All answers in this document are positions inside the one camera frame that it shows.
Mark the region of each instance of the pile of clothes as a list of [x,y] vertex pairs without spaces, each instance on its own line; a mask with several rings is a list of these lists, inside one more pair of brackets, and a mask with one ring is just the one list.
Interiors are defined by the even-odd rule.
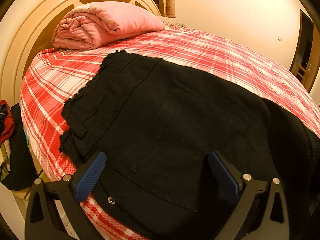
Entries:
[[1,100],[0,181],[12,191],[29,188],[38,178],[27,140],[19,104],[10,108],[5,100]]

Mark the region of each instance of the blue gripper pad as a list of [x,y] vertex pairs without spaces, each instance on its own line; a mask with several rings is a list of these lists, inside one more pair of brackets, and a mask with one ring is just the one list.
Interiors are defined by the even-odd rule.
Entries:
[[220,155],[212,151],[208,156],[209,166],[213,176],[219,183],[228,201],[236,203],[239,200],[239,184],[229,171],[229,163]]
[[100,152],[76,184],[73,197],[77,203],[87,200],[107,163],[104,152]]

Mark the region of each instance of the red clothing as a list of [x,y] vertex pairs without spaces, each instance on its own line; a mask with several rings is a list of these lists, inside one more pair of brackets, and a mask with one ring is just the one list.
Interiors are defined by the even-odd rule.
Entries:
[[0,135],[0,145],[7,139],[10,138],[14,131],[14,122],[13,122],[13,117],[10,111],[10,107],[7,104],[5,100],[0,101],[0,105],[6,104],[7,105],[7,116],[4,119],[4,129]]

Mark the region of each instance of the jeans back pocket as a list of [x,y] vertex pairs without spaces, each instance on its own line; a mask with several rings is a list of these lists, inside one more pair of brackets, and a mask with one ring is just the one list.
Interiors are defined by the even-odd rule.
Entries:
[[212,214],[223,203],[207,160],[214,149],[248,172],[245,123],[174,82],[160,112],[115,169],[170,203]]

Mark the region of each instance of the pillow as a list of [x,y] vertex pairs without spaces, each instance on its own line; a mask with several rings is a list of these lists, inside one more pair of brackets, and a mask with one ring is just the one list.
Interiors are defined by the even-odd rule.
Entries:
[[107,43],[164,30],[162,20],[136,5],[106,1],[72,9],[52,36],[55,48],[96,49]]
[[177,18],[168,18],[163,16],[157,16],[161,19],[166,27],[175,27],[175,28],[186,28],[186,26],[180,22]]

